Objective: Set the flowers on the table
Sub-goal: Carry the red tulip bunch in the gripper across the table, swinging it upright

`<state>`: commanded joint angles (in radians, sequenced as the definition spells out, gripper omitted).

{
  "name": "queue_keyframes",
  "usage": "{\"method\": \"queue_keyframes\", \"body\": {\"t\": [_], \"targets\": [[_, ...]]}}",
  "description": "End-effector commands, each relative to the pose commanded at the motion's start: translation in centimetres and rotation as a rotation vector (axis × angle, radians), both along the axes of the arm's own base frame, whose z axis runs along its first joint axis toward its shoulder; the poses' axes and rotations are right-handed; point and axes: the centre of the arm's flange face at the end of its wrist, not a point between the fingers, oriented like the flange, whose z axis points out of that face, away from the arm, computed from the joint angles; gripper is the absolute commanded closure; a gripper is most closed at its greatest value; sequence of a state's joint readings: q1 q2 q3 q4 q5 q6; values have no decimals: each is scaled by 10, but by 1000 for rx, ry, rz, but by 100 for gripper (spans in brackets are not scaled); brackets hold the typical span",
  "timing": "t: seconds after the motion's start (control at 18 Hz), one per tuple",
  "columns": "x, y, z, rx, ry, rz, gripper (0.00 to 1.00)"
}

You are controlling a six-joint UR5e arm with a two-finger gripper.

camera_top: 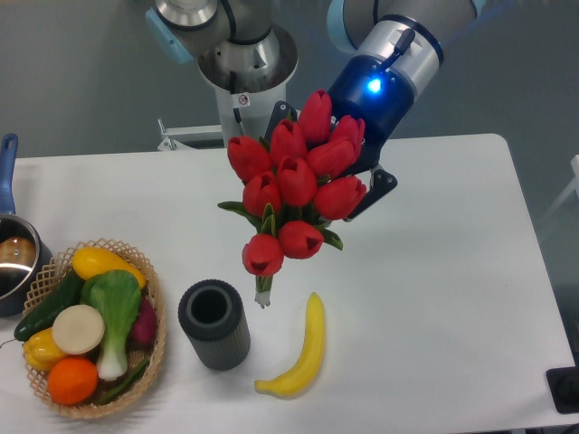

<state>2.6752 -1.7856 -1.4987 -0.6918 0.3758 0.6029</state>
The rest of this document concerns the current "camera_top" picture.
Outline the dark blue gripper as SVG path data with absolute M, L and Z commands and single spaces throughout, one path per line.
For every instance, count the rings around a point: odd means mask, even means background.
M 371 169 L 365 196 L 344 218 L 345 222 L 351 222 L 398 185 L 397 178 L 377 164 L 383 145 L 413 105 L 413 90 L 405 79 L 385 69 L 376 58 L 360 55 L 348 62 L 327 93 L 336 119 L 349 115 L 365 122 L 360 156 L 344 172 L 345 175 L 357 175 Z M 271 140 L 273 130 L 282 120 L 295 122 L 298 116 L 298 111 L 287 101 L 277 101 L 264 138 Z

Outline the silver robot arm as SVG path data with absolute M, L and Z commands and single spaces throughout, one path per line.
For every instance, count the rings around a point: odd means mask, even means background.
M 351 54 L 329 88 L 332 114 L 365 122 L 362 154 L 348 168 L 369 172 L 362 213 L 397 184 L 381 149 L 441 67 L 448 42 L 484 10 L 481 1 L 334 1 L 327 31 Z M 146 20 L 175 62 L 195 61 L 214 87 L 224 137 L 270 134 L 294 116 L 285 87 L 298 65 L 293 38 L 271 18 L 269 1 L 155 1 Z

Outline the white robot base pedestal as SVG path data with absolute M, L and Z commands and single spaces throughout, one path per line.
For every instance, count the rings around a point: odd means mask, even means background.
M 247 92 L 231 93 L 229 90 L 215 87 L 214 95 L 216 97 L 224 145 L 228 146 L 232 137 L 255 137 L 255 122 L 250 117 L 250 94 Z

